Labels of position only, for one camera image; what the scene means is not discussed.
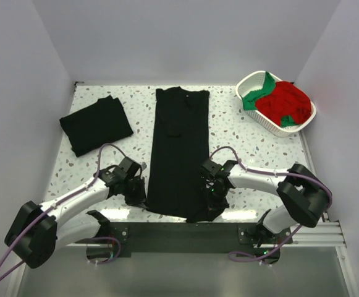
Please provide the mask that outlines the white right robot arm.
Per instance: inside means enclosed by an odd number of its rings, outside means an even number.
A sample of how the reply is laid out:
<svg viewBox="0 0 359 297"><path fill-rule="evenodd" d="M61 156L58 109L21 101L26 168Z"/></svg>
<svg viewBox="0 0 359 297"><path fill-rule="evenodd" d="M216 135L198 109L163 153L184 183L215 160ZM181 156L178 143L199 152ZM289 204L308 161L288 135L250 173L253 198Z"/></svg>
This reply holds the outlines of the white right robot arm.
<svg viewBox="0 0 359 297"><path fill-rule="evenodd" d="M229 207L229 190L250 188L278 196L283 205L267 210L257 223L246 230L249 237L262 241L278 235L295 224L314 228L332 204L329 189L305 166L296 163L289 169L263 170L242 166L229 160L219 165L206 160L200 168L205 181L203 195L209 210Z"/></svg>

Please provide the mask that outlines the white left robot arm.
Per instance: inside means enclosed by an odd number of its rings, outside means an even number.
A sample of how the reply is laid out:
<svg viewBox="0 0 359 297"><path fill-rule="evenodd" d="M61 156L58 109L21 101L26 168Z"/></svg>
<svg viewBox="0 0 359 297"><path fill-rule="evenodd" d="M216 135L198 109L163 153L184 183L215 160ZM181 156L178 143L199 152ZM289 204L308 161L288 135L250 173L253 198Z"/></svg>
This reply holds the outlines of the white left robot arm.
<svg viewBox="0 0 359 297"><path fill-rule="evenodd" d="M125 157L118 165L98 169L86 183L54 200L21 206L5 244L31 269L44 264L54 251L77 241L95 238L110 241L110 221L92 206L122 195L128 205L146 199L145 163Z"/></svg>

